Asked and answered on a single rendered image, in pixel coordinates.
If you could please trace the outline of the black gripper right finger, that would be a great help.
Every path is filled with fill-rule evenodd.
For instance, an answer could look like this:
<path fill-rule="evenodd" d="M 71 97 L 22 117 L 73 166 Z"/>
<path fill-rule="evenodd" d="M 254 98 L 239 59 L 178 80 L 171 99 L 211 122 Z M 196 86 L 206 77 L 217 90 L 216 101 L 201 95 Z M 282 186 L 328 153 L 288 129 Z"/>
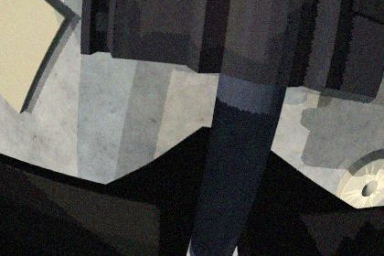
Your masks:
<path fill-rule="evenodd" d="M 351 207 L 270 151 L 237 254 L 384 256 L 384 205 Z"/>

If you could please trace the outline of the dark grey housing block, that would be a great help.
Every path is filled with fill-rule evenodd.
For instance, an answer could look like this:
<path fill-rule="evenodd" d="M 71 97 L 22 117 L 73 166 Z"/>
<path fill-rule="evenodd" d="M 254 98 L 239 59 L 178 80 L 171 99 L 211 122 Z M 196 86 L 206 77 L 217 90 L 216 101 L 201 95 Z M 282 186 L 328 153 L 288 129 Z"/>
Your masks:
<path fill-rule="evenodd" d="M 376 98 L 384 0 L 82 0 L 81 55 Z"/>

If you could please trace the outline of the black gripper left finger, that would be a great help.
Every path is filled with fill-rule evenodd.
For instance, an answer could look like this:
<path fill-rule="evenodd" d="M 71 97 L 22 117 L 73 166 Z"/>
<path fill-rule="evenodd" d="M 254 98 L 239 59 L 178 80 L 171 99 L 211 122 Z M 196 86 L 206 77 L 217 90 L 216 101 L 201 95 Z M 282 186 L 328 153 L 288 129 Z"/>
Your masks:
<path fill-rule="evenodd" d="M 0 153 L 0 230 L 52 256 L 186 256 L 209 135 L 107 185 Z"/>

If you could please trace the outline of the dark grey metal shaft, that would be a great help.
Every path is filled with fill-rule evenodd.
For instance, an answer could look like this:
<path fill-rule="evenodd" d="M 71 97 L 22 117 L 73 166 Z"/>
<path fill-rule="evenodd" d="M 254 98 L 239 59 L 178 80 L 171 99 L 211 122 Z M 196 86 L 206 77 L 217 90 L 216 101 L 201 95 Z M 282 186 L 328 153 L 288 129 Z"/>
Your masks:
<path fill-rule="evenodd" d="M 219 75 L 189 255 L 233 256 L 269 160 L 285 90 Z"/>

